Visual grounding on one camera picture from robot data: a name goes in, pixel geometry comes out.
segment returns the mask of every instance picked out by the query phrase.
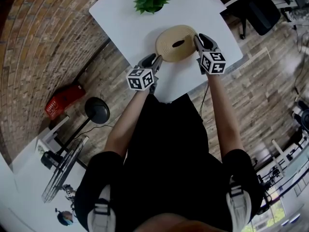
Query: desk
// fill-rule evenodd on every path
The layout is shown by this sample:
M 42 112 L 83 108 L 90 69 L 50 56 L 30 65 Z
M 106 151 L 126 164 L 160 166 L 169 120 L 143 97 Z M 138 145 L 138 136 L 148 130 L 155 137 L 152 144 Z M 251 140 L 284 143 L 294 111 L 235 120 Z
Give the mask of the desk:
M 134 0 L 98 0 L 89 12 L 107 33 L 131 66 L 155 52 L 155 42 L 166 29 L 188 25 L 196 32 L 214 39 L 230 66 L 242 58 L 242 53 L 227 24 L 214 9 L 211 0 L 170 0 L 155 15 L 140 15 Z M 163 62 L 155 96 L 160 102 L 172 102 L 206 81 L 196 61 L 198 53 L 178 62 Z

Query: electrical cord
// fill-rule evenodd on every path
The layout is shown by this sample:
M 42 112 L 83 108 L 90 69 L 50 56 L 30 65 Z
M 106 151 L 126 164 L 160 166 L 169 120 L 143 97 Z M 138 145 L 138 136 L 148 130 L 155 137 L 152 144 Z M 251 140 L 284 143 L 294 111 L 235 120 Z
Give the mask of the electrical cord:
M 297 34 L 297 42 L 296 42 L 296 44 L 297 44 L 298 52 L 301 53 L 302 50 L 303 50 L 303 47 L 305 47 L 305 52 L 304 52 L 304 57 L 303 57 L 303 63 L 302 63 L 301 71 L 300 71 L 300 73 L 297 75 L 297 77 L 296 77 L 296 79 L 295 79 L 295 82 L 294 82 L 294 90 L 295 90 L 296 94 L 300 96 L 300 93 L 299 93 L 299 91 L 298 91 L 298 89 L 297 89 L 296 84 L 297 84 L 297 80 L 298 80 L 299 77 L 301 76 L 301 74 L 302 74 L 302 72 L 303 72 L 303 70 L 304 70 L 304 67 L 305 67 L 305 60 L 306 60 L 306 54 L 307 54 L 307 50 L 308 50 L 308 46 L 309 46 L 309 40 L 307 40 L 306 46 L 304 46 L 303 43 L 304 43 L 304 36 L 307 35 L 307 34 L 309 34 L 309 32 L 305 32 L 305 33 L 302 34 L 302 36 L 301 36 L 301 41 L 300 41 L 301 47 L 300 47 L 300 49 L 299 49 L 299 35 L 298 35 L 298 32 L 297 32 L 297 28 L 296 28 L 296 27 L 295 27 L 295 31 L 296 31 L 296 34 Z
M 205 98 L 206 98 L 206 95 L 207 95 L 208 89 L 209 89 L 209 83 L 207 82 L 207 85 L 205 84 L 205 94 L 204 94 L 204 98 L 203 98 L 203 101 L 202 101 L 201 107 L 200 107 L 200 109 L 199 109 L 199 116 L 200 116 L 200 117 L 202 117 L 203 104 L 204 104 L 204 101 L 205 101 Z
M 94 128 L 102 128 L 102 127 L 104 127 L 104 126 L 95 126 Z M 91 130 L 88 130 L 88 131 L 85 131 L 85 132 L 79 134 L 77 137 L 74 137 L 73 140 L 79 138 L 81 135 L 83 135 L 83 134 L 85 134 L 85 133 L 88 133 L 88 132 L 92 131 L 94 128 L 92 128 Z

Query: lamp base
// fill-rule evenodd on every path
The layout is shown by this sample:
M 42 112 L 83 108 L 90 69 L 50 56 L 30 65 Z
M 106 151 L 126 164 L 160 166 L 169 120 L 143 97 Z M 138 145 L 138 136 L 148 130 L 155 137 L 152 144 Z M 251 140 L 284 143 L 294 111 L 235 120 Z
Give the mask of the lamp base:
M 86 101 L 85 112 L 88 118 L 96 124 L 104 124 L 110 118 L 110 110 L 107 104 L 97 97 L 91 97 Z

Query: green plant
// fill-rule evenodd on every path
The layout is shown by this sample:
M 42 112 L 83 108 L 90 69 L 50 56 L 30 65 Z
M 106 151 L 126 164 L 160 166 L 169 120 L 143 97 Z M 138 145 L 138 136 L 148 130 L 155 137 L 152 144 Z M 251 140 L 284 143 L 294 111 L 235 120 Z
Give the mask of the green plant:
M 155 13 L 159 11 L 164 4 L 167 4 L 169 0 L 135 0 L 136 11 L 144 13 L 145 11 Z

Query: window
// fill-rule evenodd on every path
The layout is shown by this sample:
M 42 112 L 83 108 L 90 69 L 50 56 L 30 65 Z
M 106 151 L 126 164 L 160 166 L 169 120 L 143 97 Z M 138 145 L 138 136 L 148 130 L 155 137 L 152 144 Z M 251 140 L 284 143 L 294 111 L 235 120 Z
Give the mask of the window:
M 306 188 L 309 184 L 309 172 L 294 186 L 294 191 L 296 196 L 298 197 L 301 192 Z
M 272 199 L 278 197 L 278 193 L 276 192 L 276 188 L 272 187 L 269 191 Z M 241 232 L 260 232 L 265 228 L 269 228 L 273 226 L 275 223 L 281 221 L 285 217 L 284 208 L 281 200 L 274 203 L 269 210 L 264 212 L 261 215 L 256 215 L 252 219 L 252 221 L 241 231 Z

